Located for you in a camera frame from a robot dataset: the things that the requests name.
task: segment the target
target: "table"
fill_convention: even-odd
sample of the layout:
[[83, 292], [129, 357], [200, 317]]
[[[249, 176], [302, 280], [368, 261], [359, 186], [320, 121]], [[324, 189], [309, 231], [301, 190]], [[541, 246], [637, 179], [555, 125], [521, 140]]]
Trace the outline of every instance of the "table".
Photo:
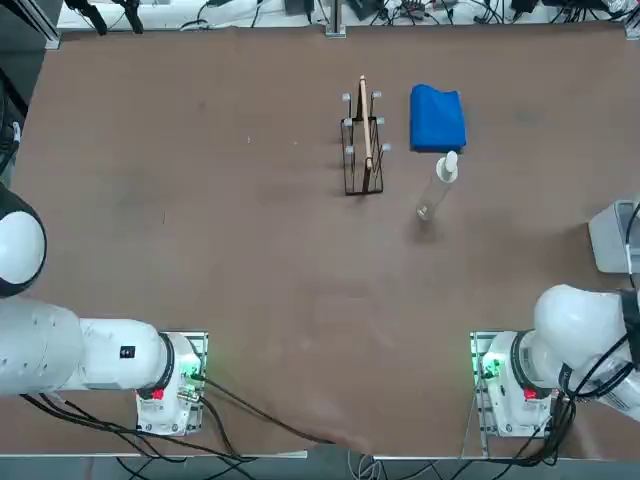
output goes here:
[[[596, 271], [586, 222], [640, 182], [636, 50], [608, 24], [67, 36], [14, 179], [49, 236], [28, 296], [206, 329], [209, 374], [284, 421], [360, 451], [458, 456], [469, 332], [530, 328], [555, 284], [624, 282]], [[394, 148], [366, 199], [343, 195], [338, 127], [360, 74]], [[469, 140], [427, 229], [415, 202], [438, 155], [408, 151], [419, 82], [461, 92]], [[134, 422], [130, 392], [72, 398]], [[309, 446], [216, 402], [241, 451]], [[1, 407], [1, 452], [129, 451], [19, 399]], [[580, 405], [573, 430], [563, 455], [639, 457], [640, 425], [604, 406]], [[219, 445], [212, 424], [194, 440]]]

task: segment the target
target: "wire rack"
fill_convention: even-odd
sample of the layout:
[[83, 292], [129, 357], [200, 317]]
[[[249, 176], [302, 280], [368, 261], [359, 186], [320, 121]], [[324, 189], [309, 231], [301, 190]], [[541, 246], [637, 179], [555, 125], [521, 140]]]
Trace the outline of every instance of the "wire rack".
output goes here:
[[[353, 115], [351, 94], [342, 95], [347, 104], [347, 116], [340, 121], [342, 138], [342, 166], [344, 170], [345, 195], [370, 195], [382, 193], [384, 180], [382, 176], [382, 158], [391, 150], [389, 144], [380, 143], [380, 126], [384, 125], [383, 117], [373, 114], [374, 101], [380, 98], [380, 92], [366, 93], [366, 80], [360, 77], [358, 82], [358, 100], [356, 113]], [[359, 141], [360, 125], [362, 138]]]

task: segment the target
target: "clear bottle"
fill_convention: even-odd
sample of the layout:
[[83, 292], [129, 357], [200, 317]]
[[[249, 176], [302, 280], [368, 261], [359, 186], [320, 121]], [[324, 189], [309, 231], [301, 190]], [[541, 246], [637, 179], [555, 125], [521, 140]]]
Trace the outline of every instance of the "clear bottle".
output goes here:
[[458, 178], [458, 154], [456, 152], [447, 153], [436, 164], [436, 173], [432, 175], [427, 184], [427, 188], [422, 192], [416, 212], [418, 218], [429, 221], [435, 215], [440, 202]]

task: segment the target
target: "white bottle cap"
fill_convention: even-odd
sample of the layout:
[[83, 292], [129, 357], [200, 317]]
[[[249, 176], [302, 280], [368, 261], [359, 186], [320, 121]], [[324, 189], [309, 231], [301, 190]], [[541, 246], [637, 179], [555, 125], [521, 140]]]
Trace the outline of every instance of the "white bottle cap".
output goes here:
[[453, 183], [458, 178], [458, 154], [454, 151], [447, 153], [436, 164], [436, 173], [445, 183]]

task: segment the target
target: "floor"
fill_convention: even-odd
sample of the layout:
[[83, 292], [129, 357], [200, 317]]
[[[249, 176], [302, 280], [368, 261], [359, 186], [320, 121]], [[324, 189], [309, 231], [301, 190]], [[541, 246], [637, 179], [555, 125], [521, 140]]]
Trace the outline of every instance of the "floor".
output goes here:
[[[51, 18], [57, 18], [62, 0], [43, 0]], [[37, 34], [17, 22], [6, 11], [0, 11], [0, 65], [12, 77], [21, 94], [29, 100], [37, 80], [44, 57], [44, 42]], [[304, 479], [304, 480], [348, 480], [351, 478], [347, 467], [347, 452], [338, 447], [318, 447], [309, 452], [307, 459], [260, 459], [246, 470], [256, 480]], [[145, 461], [139, 458], [125, 459], [127, 465], [138, 469]], [[385, 468], [389, 480], [399, 480], [410, 476], [426, 465], [419, 460], [386, 460]], [[429, 470], [419, 477], [424, 480], [449, 480], [460, 467], [461, 461], [442, 460], [436, 470]], [[166, 464], [155, 461], [148, 465], [143, 475], [151, 480], [199, 480], [224, 470], [226, 466], [219, 459], [211, 457], [191, 458], [184, 464]], [[477, 462], [472, 464], [458, 479], [491, 480], [502, 467]], [[108, 457], [20, 457], [0, 458], [0, 472], [3, 480], [50, 479], [55, 471], [56, 478], [66, 480], [119, 480], [128, 479], [130, 474]], [[600, 478], [638, 478], [640, 463], [561, 461], [554, 468], [541, 466], [535, 469], [513, 468], [507, 479], [547, 480], [595, 480]], [[229, 472], [226, 480], [244, 478], [237, 472]]]
[[[137, 470], [145, 461], [124, 459], [126, 465]], [[357, 457], [353, 456], [354, 465]], [[422, 469], [426, 461], [384, 462], [389, 480], [399, 480]], [[416, 477], [419, 480], [449, 480], [462, 462], [441, 460], [433, 469]], [[220, 460], [210, 457], [191, 458], [184, 464], [167, 464], [156, 461], [148, 465], [142, 474], [149, 480], [202, 480], [226, 468]], [[322, 447], [309, 452], [307, 459], [261, 459], [245, 468], [256, 480], [349, 480], [346, 451], [337, 447]], [[491, 480], [503, 467], [487, 463], [469, 466], [458, 480]], [[126, 480], [130, 477], [113, 458], [2, 458], [0, 472], [3, 480], [50, 479], [51, 472], [56, 478], [65, 480]], [[534, 469], [514, 467], [506, 480], [597, 480], [638, 478], [640, 464], [613, 462], [562, 461], [554, 468], [541, 466]], [[240, 480], [244, 477], [237, 472], [225, 474], [225, 480]]]

